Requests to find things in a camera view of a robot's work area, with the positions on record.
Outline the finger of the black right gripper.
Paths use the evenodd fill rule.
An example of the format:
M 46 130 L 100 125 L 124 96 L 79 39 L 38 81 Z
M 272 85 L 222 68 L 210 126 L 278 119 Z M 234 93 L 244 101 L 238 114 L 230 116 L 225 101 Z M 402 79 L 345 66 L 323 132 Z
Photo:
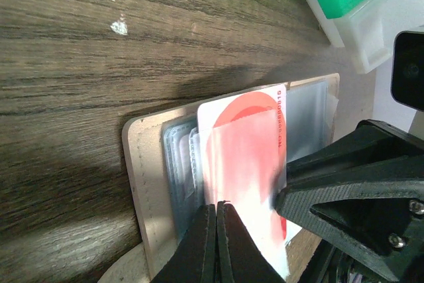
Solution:
M 423 280 L 423 140 L 383 121 L 290 162 L 275 210 L 382 282 Z

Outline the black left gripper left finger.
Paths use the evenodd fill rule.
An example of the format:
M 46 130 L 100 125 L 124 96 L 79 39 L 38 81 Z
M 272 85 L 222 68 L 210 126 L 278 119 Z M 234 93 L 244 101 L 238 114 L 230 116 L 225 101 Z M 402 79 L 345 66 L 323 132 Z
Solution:
M 216 211 L 202 205 L 171 259 L 153 282 L 214 282 L 216 272 Z

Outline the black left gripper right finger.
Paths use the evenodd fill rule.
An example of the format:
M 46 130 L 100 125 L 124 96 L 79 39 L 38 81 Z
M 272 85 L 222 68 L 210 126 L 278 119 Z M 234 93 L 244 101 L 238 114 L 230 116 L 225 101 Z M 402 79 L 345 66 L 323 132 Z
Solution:
M 235 207 L 217 205 L 217 282 L 283 282 L 262 256 Z

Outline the beige leather card holder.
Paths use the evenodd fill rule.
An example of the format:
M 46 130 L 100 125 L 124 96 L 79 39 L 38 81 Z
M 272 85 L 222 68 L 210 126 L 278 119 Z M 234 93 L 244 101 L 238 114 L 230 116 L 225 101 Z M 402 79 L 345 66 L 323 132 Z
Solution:
M 338 73 L 285 84 L 288 89 L 288 161 L 329 145 L 339 102 Z M 177 249 L 179 233 L 169 177 L 201 170 L 193 163 L 193 138 L 200 101 L 135 117 L 122 131 L 136 217 L 148 273 L 154 276 Z

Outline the white red card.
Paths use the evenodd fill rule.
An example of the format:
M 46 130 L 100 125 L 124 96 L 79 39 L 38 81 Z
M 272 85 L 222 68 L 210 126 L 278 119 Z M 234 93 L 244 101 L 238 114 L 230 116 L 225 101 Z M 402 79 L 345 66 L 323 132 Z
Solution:
M 284 84 L 202 103 L 197 123 L 205 201 L 229 201 L 272 268 L 288 273 L 286 220 L 272 207 L 286 181 Z

